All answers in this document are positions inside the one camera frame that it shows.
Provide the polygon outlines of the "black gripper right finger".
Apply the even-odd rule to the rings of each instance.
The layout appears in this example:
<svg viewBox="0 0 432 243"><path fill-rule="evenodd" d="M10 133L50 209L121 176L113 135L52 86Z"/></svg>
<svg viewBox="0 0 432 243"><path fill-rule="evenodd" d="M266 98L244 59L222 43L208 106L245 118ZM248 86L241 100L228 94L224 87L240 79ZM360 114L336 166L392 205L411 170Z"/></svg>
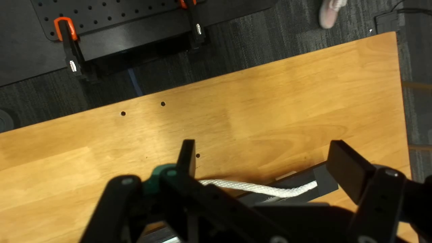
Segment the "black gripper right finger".
<svg viewBox="0 0 432 243"><path fill-rule="evenodd" d="M347 195L359 203L375 167L344 140L329 144L326 168Z"/></svg>

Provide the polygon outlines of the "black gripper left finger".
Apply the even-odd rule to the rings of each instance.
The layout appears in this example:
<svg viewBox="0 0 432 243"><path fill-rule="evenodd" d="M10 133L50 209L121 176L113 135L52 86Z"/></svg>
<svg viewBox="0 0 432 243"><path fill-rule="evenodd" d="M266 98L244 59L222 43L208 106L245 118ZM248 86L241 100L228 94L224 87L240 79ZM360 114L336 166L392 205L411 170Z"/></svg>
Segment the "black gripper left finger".
<svg viewBox="0 0 432 243"><path fill-rule="evenodd" d="M195 172L195 141L185 139L176 159L176 170L190 176Z"/></svg>

